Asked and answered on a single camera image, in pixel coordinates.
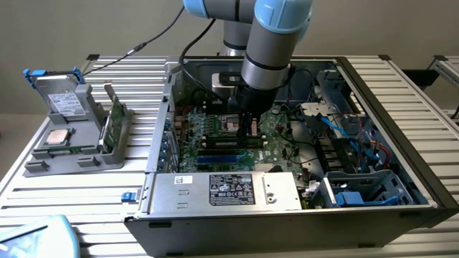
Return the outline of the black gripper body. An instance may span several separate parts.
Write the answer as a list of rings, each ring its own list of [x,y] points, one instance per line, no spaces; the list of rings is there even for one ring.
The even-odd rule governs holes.
[[[249,86],[237,87],[237,104],[242,111],[249,113],[264,113],[269,110],[278,89],[260,90]]]

